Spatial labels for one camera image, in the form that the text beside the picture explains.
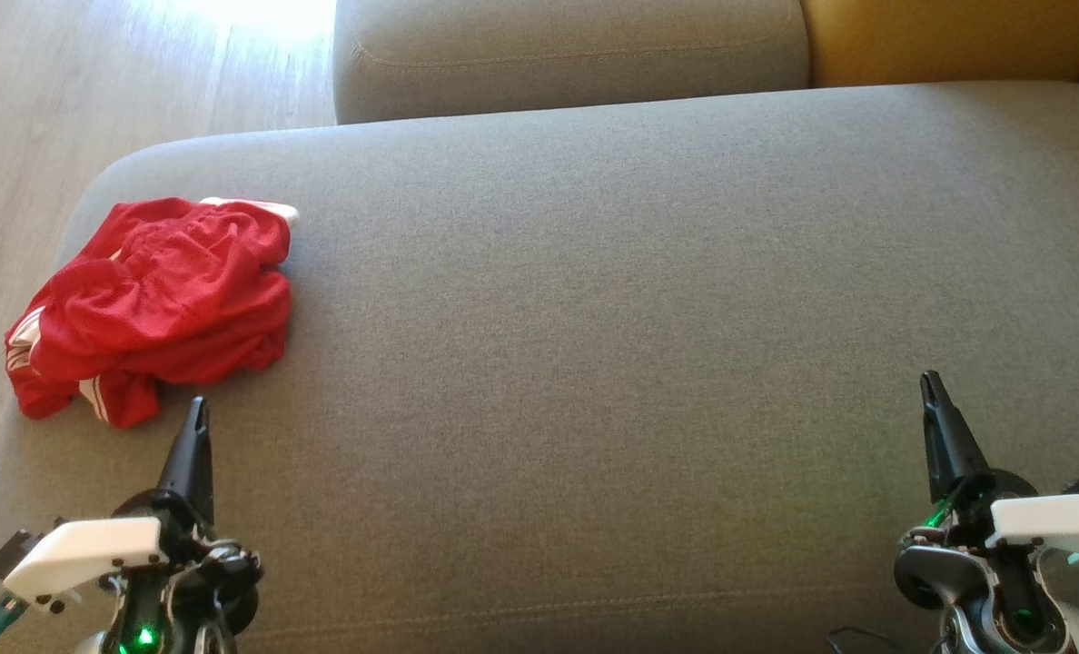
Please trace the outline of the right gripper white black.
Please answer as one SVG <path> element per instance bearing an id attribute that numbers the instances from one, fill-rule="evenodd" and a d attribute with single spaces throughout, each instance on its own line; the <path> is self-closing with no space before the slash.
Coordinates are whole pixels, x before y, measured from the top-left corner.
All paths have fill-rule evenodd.
<path id="1" fill-rule="evenodd" d="M 920 376 L 923 441 L 934 512 L 910 529 L 894 583 L 937 611 L 943 637 L 1079 637 L 1079 608 L 1046 583 L 1046 555 L 1079 563 L 1079 492 L 1039 496 L 991 469 L 935 370 Z"/>

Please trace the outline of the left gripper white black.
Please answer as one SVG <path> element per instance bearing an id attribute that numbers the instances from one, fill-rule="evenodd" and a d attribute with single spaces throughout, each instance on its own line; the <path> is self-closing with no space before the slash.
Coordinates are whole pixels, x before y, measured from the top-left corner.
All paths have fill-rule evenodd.
<path id="1" fill-rule="evenodd" d="M 112 517 L 54 527 L 4 587 L 21 600 L 54 603 L 103 580 L 115 609 L 85 653 L 235 653 L 260 608 L 264 563 L 214 524 L 209 409 L 194 397 L 156 490 L 129 498 Z"/>

